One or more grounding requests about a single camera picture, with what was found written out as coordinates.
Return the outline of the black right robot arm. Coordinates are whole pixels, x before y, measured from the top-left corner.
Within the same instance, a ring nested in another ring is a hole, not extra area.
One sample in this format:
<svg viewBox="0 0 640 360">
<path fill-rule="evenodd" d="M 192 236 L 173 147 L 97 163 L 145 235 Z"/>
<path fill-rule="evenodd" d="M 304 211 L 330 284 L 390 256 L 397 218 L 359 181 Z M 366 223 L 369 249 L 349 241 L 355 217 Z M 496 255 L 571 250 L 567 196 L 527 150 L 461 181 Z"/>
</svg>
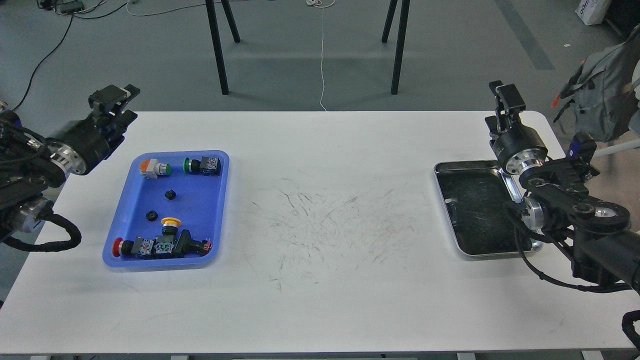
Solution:
<svg viewBox="0 0 640 360">
<path fill-rule="evenodd" d="M 568 284 L 546 275 L 528 260 L 540 280 L 589 293 L 639 291 L 639 235 L 630 230 L 630 212 L 618 203 L 590 196 L 587 180 L 595 141 L 578 133 L 563 158 L 551 159 L 539 134 L 521 122 L 525 102 L 514 84 L 494 80 L 494 115 L 486 117 L 489 144 L 499 166 L 516 176 L 521 200 L 505 203 L 517 239 L 553 244 L 570 261 L 572 276 L 589 285 Z"/>
</svg>

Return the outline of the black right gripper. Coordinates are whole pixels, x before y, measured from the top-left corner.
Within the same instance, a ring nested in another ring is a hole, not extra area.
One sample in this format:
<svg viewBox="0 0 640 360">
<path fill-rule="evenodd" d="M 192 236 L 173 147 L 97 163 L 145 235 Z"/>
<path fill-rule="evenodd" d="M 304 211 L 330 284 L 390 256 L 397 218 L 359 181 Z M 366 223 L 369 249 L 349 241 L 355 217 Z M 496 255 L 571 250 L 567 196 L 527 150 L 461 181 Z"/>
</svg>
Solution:
<svg viewBox="0 0 640 360">
<path fill-rule="evenodd" d="M 518 88 L 515 84 L 494 80 L 489 83 L 489 89 L 494 95 L 496 109 L 494 115 L 487 116 L 484 121 L 493 141 L 494 155 L 503 171 L 519 176 L 533 167 L 541 167 L 548 150 L 537 131 L 520 124 L 520 113 L 526 109 L 526 103 Z"/>
</svg>

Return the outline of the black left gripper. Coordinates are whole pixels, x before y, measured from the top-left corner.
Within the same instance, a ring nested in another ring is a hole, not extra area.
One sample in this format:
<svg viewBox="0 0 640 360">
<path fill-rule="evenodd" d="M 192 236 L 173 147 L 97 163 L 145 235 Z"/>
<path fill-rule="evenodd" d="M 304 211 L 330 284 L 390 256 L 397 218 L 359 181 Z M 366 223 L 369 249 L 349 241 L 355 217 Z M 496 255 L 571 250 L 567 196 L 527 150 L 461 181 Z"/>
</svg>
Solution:
<svg viewBox="0 0 640 360">
<path fill-rule="evenodd" d="M 88 98 L 89 117 L 70 121 L 47 138 L 51 161 L 66 177 L 71 174 L 84 176 L 93 171 L 125 140 L 128 127 L 138 118 L 136 112 L 126 107 L 140 93 L 141 89 L 132 84 L 124 88 L 107 85 L 93 92 Z M 113 117 L 113 126 L 97 126 L 96 120 L 101 116 Z"/>
</svg>

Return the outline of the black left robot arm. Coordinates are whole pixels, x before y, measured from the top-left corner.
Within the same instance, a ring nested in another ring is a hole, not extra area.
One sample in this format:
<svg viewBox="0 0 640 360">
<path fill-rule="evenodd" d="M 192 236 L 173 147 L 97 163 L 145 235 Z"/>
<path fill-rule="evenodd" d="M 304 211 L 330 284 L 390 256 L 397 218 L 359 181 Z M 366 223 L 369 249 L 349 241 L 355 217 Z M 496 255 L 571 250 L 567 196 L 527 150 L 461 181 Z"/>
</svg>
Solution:
<svg viewBox="0 0 640 360">
<path fill-rule="evenodd" d="M 140 92 L 132 84 L 99 89 L 87 100 L 91 108 L 87 117 L 71 121 L 51 137 L 20 126 L 16 112 L 1 112 L 3 244 L 19 251 L 46 253 L 66 251 L 81 243 L 78 227 L 55 214 L 53 201 L 43 193 L 60 188 L 72 174 L 89 174 L 117 150 L 128 126 L 137 118 L 127 105 Z M 69 239 L 29 244 L 14 237 L 17 232 L 35 231 L 46 222 L 66 230 Z"/>
</svg>

